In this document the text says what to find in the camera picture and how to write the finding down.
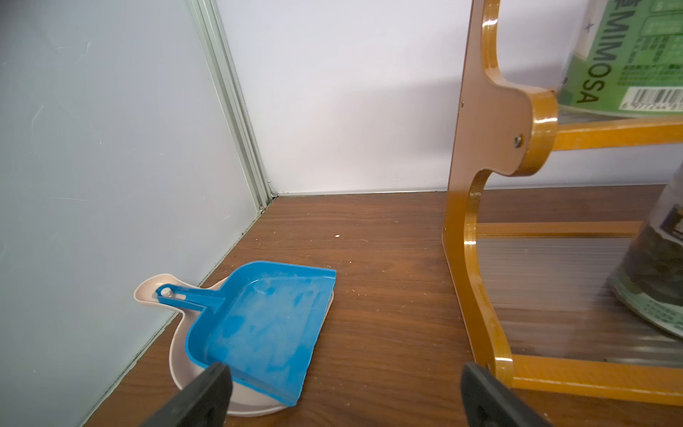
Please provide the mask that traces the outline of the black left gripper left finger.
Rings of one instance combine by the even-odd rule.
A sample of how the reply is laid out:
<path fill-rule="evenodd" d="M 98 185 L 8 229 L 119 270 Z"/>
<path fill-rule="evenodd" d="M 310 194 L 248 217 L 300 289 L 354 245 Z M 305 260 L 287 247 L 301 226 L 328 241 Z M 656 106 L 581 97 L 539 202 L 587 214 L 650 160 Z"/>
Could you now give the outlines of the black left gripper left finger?
<path fill-rule="evenodd" d="M 231 370 L 228 365 L 217 362 L 165 403 L 142 426 L 222 427 L 232 392 Z"/>

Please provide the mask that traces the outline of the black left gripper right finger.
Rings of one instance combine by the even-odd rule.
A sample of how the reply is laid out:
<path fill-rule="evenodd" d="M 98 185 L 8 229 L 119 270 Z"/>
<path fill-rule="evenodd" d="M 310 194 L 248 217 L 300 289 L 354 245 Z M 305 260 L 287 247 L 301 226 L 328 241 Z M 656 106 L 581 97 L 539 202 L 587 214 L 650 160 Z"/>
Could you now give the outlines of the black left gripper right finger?
<path fill-rule="evenodd" d="M 476 363 L 467 363 L 462 370 L 461 396 L 469 426 L 551 427 L 487 369 Z"/>

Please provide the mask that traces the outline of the green mimosa seed jar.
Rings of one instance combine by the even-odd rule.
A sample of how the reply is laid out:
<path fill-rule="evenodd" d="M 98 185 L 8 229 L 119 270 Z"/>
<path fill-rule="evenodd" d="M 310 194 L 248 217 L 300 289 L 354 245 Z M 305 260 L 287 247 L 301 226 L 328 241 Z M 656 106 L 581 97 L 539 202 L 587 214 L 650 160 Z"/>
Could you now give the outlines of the green mimosa seed jar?
<path fill-rule="evenodd" d="M 608 117 L 681 115 L 682 3 L 591 1 L 558 102 Z"/>

